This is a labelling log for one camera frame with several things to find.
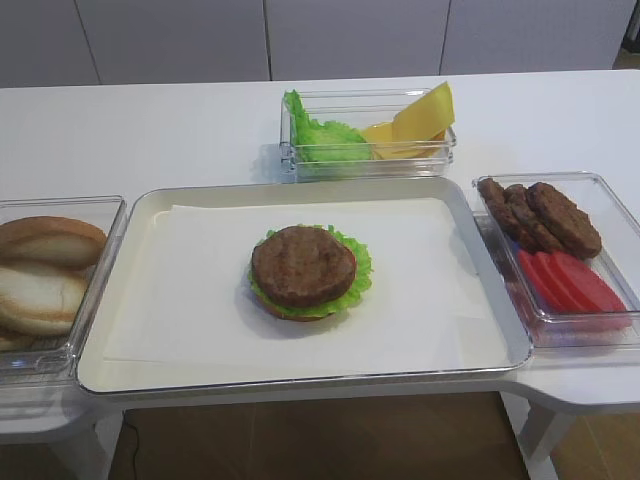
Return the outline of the yellow cheese slice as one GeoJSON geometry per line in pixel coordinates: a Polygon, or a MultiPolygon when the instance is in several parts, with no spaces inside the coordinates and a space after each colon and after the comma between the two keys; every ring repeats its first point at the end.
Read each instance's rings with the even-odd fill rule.
{"type": "Polygon", "coordinates": [[[452,92],[444,82],[395,115],[391,123],[392,139],[395,142],[430,140],[454,122],[452,92]]]}

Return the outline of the yellow cheese slices in bin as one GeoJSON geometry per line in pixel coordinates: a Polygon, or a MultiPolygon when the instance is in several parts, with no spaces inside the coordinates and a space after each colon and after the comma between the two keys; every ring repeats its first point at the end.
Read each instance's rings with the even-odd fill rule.
{"type": "Polygon", "coordinates": [[[429,158],[441,148],[446,139],[446,132],[442,131],[428,140],[395,140],[390,122],[369,126],[360,133],[372,145],[373,158],[376,160],[429,158]]]}

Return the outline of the bottom burger bun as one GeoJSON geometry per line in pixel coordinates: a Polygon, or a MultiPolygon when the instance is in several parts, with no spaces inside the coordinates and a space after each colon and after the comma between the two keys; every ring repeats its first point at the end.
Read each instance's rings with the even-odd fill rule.
{"type": "Polygon", "coordinates": [[[280,311],[276,306],[270,304],[267,300],[264,300],[260,296],[255,295],[255,300],[261,305],[261,307],[264,310],[266,310],[272,316],[279,319],[288,320],[288,321],[314,322],[335,314],[335,311],[324,313],[324,314],[305,314],[305,315],[289,314],[289,313],[284,313],[280,311]]]}

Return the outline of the white paper tray liner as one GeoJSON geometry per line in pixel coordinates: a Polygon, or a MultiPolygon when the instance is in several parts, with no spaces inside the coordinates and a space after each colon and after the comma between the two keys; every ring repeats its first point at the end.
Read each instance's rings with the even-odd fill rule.
{"type": "Polygon", "coordinates": [[[505,365],[505,342],[446,204],[436,199],[220,209],[158,217],[140,283],[122,304],[110,359],[321,371],[505,365]],[[289,225],[332,225],[364,243],[372,285],[321,321],[268,314],[248,287],[254,246],[289,225]]]}

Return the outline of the rear brown patty in bin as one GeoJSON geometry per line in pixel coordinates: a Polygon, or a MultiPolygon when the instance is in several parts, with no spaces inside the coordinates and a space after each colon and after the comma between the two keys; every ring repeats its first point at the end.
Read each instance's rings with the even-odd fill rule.
{"type": "Polygon", "coordinates": [[[477,189],[500,229],[521,249],[536,253],[539,250],[539,244],[513,215],[506,201],[504,188],[488,177],[478,182],[477,189]]]}

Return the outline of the brown patty in bin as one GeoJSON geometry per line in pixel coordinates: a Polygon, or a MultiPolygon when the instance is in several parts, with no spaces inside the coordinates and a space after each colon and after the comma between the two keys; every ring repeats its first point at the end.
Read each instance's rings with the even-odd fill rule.
{"type": "Polygon", "coordinates": [[[500,229],[521,249],[536,253],[539,250],[539,244],[513,215],[506,201],[504,188],[488,177],[478,182],[477,189],[500,229]]]}
{"type": "Polygon", "coordinates": [[[543,251],[546,253],[565,251],[562,243],[550,232],[542,221],[538,219],[534,211],[530,208],[526,198],[526,189],[522,184],[513,184],[507,187],[504,191],[504,196],[516,220],[537,243],[536,247],[529,247],[530,251],[543,251]]]}
{"type": "Polygon", "coordinates": [[[592,259],[602,250],[599,232],[589,215],[554,186],[536,182],[526,190],[530,208],[565,250],[579,259],[592,259]]]}

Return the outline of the middle brown patty in bin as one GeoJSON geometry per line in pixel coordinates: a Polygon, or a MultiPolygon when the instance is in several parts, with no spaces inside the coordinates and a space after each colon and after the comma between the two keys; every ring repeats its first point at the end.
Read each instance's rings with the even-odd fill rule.
{"type": "Polygon", "coordinates": [[[529,247],[530,251],[543,251],[546,253],[565,251],[562,243],[550,232],[542,221],[538,219],[534,211],[530,208],[526,198],[526,189],[522,184],[513,184],[507,187],[504,191],[504,196],[516,220],[537,243],[536,247],[529,247]]]}

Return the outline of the front brown patty in bin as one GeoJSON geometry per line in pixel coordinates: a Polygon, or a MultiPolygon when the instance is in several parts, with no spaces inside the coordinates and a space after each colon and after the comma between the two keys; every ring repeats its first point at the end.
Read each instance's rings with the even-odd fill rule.
{"type": "Polygon", "coordinates": [[[589,215],[554,186],[536,182],[526,190],[530,208],[565,250],[579,259],[592,259],[602,250],[599,232],[589,215]]]}

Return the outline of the clear patty and tomato bin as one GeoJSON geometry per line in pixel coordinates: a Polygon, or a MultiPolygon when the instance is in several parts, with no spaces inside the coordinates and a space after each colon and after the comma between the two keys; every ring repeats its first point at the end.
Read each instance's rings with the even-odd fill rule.
{"type": "Polygon", "coordinates": [[[607,183],[593,173],[547,173],[483,176],[473,182],[478,192],[482,224],[489,230],[493,256],[504,272],[505,283],[519,315],[540,347],[579,345],[636,345],[639,342],[639,224],[607,183]],[[587,213],[599,232],[602,250],[585,263],[619,296],[624,312],[554,313],[540,303],[517,258],[524,250],[499,227],[488,211],[477,184],[491,177],[504,190],[536,182],[551,184],[587,213]]]}

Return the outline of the white metal serving tray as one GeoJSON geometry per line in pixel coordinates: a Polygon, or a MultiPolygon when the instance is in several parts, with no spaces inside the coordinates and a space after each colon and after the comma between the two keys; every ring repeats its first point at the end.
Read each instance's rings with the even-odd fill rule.
{"type": "Polygon", "coordinates": [[[285,391],[332,385],[378,385],[492,377],[525,364],[532,341],[524,329],[475,219],[460,188],[445,178],[386,179],[304,184],[271,184],[156,190],[134,205],[112,273],[80,355],[77,378],[94,394],[165,395],[173,390],[204,388],[230,394],[237,390],[285,391]],[[493,318],[506,345],[505,365],[425,371],[321,371],[282,375],[274,368],[110,359],[105,351],[122,304],[140,283],[144,252],[159,236],[158,217],[176,207],[220,209],[237,207],[317,205],[436,199],[444,202],[481,282],[493,318]]]}

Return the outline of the clear bun bin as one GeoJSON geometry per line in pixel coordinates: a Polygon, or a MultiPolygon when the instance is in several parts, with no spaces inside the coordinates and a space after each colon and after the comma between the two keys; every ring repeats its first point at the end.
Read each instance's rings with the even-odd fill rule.
{"type": "MultiPolygon", "coordinates": [[[[4,200],[1,203],[1,225],[33,216],[58,216],[81,220],[100,228],[106,234],[107,242],[98,262],[86,269],[70,270],[49,265],[82,275],[88,282],[75,321],[67,334],[46,337],[31,335],[35,340],[29,349],[1,352],[3,378],[58,373],[77,358],[86,332],[91,326],[127,223],[126,203],[120,196],[4,200]]],[[[17,262],[34,261],[1,259],[1,266],[17,262]]]]}

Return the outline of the top leaning burger bun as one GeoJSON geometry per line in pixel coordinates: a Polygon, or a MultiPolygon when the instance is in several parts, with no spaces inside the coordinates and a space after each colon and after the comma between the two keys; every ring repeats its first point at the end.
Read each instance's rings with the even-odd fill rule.
{"type": "Polygon", "coordinates": [[[96,264],[107,242],[98,227],[58,216],[33,216],[1,225],[1,259],[34,261],[70,270],[96,264]]]}

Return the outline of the middle burger bun half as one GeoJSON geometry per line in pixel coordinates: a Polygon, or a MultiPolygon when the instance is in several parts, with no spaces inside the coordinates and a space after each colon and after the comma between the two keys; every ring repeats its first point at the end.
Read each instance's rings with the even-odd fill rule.
{"type": "Polygon", "coordinates": [[[1,326],[33,336],[67,334],[87,280],[57,267],[17,262],[1,266],[1,326]]]}

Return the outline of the burger bun half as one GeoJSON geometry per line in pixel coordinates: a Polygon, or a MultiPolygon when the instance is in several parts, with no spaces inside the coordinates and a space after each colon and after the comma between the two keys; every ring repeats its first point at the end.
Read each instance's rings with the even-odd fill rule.
{"type": "Polygon", "coordinates": [[[57,267],[17,262],[1,266],[1,326],[33,336],[67,334],[87,280],[57,267]]]}
{"type": "Polygon", "coordinates": [[[0,351],[18,351],[29,349],[35,338],[6,328],[0,328],[0,351]]]}

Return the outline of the lower burger bun half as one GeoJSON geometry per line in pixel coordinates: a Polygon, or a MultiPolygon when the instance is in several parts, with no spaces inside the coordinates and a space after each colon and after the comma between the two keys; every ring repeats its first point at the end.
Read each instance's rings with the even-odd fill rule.
{"type": "Polygon", "coordinates": [[[35,338],[6,328],[0,328],[0,351],[18,351],[29,349],[35,338]]]}

